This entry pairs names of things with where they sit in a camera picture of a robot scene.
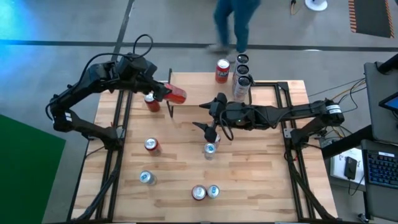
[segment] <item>green backdrop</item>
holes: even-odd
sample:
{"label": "green backdrop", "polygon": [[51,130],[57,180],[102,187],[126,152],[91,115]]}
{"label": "green backdrop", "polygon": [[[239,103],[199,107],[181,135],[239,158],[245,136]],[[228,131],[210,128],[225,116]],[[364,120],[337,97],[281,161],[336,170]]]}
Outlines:
{"label": "green backdrop", "polygon": [[42,223],[65,140],[0,115],[1,223]]}

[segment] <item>keyboard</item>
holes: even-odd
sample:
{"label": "keyboard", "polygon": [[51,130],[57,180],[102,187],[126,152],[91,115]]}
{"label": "keyboard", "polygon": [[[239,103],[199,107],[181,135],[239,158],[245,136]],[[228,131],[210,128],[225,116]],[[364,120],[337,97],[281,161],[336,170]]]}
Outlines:
{"label": "keyboard", "polygon": [[368,151],[369,182],[398,189],[398,159]]}

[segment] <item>person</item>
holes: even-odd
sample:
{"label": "person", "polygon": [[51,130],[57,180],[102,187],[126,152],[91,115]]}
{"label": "person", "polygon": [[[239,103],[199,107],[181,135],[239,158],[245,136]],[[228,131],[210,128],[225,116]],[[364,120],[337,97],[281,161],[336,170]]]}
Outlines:
{"label": "person", "polygon": [[[214,21],[219,42],[207,47],[210,52],[229,53],[227,60],[235,63],[238,54],[245,54],[249,38],[249,21],[261,0],[218,0],[214,11]],[[234,12],[234,33],[236,49],[229,52],[228,16]]]}

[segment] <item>sneaker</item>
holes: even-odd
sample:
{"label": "sneaker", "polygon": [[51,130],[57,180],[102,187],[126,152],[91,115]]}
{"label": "sneaker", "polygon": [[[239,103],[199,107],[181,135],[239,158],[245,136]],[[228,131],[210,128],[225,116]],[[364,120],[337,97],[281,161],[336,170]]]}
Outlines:
{"label": "sneaker", "polygon": [[212,44],[207,46],[207,51],[212,52],[212,53],[228,53],[228,48],[225,46],[222,46],[221,44]]}
{"label": "sneaker", "polygon": [[236,57],[238,57],[238,55],[240,54],[246,54],[246,52],[243,53],[239,53],[236,50],[234,50],[233,52],[229,53],[229,55],[226,57],[226,59],[230,62],[230,63],[235,63],[236,61]]}

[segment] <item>soda can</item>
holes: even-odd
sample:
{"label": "soda can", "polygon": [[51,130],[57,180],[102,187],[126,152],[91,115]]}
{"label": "soda can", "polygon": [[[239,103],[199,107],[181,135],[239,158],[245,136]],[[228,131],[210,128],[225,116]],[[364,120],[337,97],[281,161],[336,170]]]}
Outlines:
{"label": "soda can", "polygon": [[158,112],[160,110],[160,104],[158,101],[154,99],[154,94],[149,93],[145,95],[144,101],[149,109],[150,112]]}
{"label": "soda can", "polygon": [[164,99],[167,101],[171,101],[176,104],[183,104],[185,100],[187,99],[187,92],[179,87],[173,86],[169,83],[166,83],[164,85],[166,88],[171,90],[172,92],[169,94],[166,94],[164,96]]}
{"label": "soda can", "polygon": [[220,59],[216,66],[216,81],[218,83],[226,83],[229,75],[229,61]]}
{"label": "soda can", "polygon": [[235,60],[235,68],[240,65],[248,65],[249,57],[246,54],[239,54]]}
{"label": "soda can", "polygon": [[250,89],[250,78],[246,76],[239,77],[234,90],[234,100],[243,102]]}
{"label": "soda can", "polygon": [[192,188],[192,197],[195,200],[203,200],[206,197],[206,188],[203,185],[196,185]]}
{"label": "soda can", "polygon": [[206,143],[205,144],[205,158],[207,160],[212,160],[214,155],[216,154],[216,144],[215,143]]}
{"label": "soda can", "polygon": [[232,92],[235,91],[236,84],[242,76],[249,76],[249,67],[247,65],[239,65],[236,67],[233,79],[232,79]]}
{"label": "soda can", "polygon": [[159,156],[162,153],[162,148],[156,138],[146,139],[144,146],[151,156]]}
{"label": "soda can", "polygon": [[148,170],[144,170],[139,176],[139,181],[141,181],[143,184],[155,185],[157,178],[153,173],[149,172]]}
{"label": "soda can", "polygon": [[217,198],[220,195],[220,189],[216,185],[212,185],[207,189],[207,195],[211,198]]}

